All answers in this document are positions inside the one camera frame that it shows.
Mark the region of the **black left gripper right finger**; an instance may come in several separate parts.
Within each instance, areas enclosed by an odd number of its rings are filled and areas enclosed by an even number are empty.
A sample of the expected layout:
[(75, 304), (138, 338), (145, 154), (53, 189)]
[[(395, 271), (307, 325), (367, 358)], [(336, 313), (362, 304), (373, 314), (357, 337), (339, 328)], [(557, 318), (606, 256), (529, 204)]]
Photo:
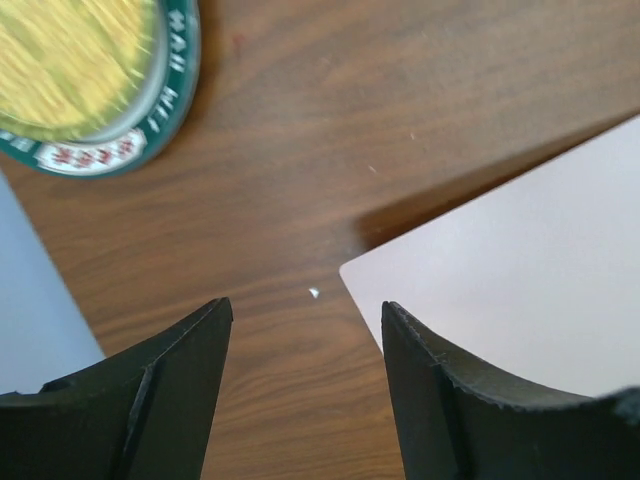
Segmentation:
[(639, 390), (587, 397), (510, 374), (396, 302), (381, 310), (408, 479), (636, 479)]

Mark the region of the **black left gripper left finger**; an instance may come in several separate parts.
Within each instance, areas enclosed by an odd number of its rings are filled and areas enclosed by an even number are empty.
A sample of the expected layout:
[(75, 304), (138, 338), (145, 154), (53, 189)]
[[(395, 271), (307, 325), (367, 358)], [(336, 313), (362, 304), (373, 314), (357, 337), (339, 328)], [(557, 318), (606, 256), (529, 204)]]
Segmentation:
[(200, 478), (232, 321), (215, 299), (36, 394), (2, 395), (2, 478)]

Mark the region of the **pink file folder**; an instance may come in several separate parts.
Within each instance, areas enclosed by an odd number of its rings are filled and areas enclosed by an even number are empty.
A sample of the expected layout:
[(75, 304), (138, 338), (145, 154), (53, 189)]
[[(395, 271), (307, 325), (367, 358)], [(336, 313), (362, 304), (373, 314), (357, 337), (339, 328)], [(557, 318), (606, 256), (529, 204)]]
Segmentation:
[(639, 382), (639, 122), (630, 119), (345, 264), (375, 339), (394, 301), (514, 375)]

